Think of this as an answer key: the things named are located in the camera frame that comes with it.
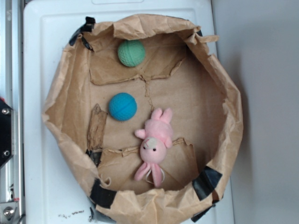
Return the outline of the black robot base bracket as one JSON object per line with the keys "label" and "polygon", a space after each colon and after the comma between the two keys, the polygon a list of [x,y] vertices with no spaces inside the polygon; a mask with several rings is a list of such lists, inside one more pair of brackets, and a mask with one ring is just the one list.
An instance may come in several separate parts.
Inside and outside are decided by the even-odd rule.
{"label": "black robot base bracket", "polygon": [[0,98],[0,168],[13,157],[13,109]]}

